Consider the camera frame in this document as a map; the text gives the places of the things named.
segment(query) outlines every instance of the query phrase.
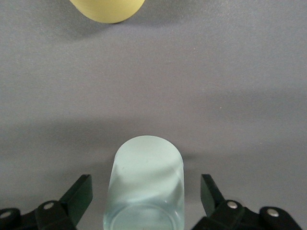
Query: yellow ball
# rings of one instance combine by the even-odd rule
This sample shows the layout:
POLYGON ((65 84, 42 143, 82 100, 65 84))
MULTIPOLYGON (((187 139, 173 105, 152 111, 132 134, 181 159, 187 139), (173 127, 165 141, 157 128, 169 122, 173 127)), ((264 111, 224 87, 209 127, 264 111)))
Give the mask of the yellow ball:
POLYGON ((139 10, 145 0, 70 0, 86 17, 100 23, 119 23, 139 10))

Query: metal screw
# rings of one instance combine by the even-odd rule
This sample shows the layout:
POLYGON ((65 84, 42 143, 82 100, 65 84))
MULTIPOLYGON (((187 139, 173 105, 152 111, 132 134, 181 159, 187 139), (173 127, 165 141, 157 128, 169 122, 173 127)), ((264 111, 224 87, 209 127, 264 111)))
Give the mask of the metal screw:
POLYGON ((228 201, 227 205, 228 207, 233 208, 233 209, 236 209, 238 207, 238 205, 233 201, 228 201))
POLYGON ((52 208, 53 205, 54 205, 53 202, 50 202, 50 203, 48 203, 48 204, 45 204, 45 205, 44 205, 44 210, 47 210, 47 209, 52 208))
POLYGON ((12 213, 11 213, 10 211, 6 211, 6 212, 4 212, 4 213, 2 213, 2 214, 0 215, 0 219, 7 218, 7 217, 9 217, 11 214, 12 214, 12 213))
POLYGON ((279 217, 279 213, 275 209, 269 208, 267 213, 272 217, 279 217))

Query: glass cup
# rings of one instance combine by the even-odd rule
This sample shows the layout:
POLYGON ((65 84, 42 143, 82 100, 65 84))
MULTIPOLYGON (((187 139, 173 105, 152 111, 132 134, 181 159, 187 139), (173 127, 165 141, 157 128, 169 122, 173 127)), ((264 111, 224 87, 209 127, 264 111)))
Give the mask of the glass cup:
POLYGON ((165 139, 140 136, 117 151, 104 230, 183 230, 183 160, 165 139))

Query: glass base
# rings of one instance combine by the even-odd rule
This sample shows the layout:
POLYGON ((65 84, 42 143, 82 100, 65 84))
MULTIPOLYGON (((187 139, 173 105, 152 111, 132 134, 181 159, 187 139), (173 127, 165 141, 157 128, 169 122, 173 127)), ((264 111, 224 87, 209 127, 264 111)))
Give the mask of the glass base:
POLYGON ((174 220, 158 206, 128 206, 112 219, 110 230, 176 230, 174 220))

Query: gray fabric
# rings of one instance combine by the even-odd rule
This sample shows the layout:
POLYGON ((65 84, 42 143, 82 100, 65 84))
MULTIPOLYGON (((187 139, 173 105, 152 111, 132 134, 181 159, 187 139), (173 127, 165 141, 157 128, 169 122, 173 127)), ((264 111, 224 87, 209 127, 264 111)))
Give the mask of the gray fabric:
POLYGON ((185 164, 186 229, 200 174, 253 211, 307 228, 307 1, 146 0, 100 24, 68 0, 0 1, 0 207, 58 199, 83 173, 102 229, 113 157, 170 140, 185 164))

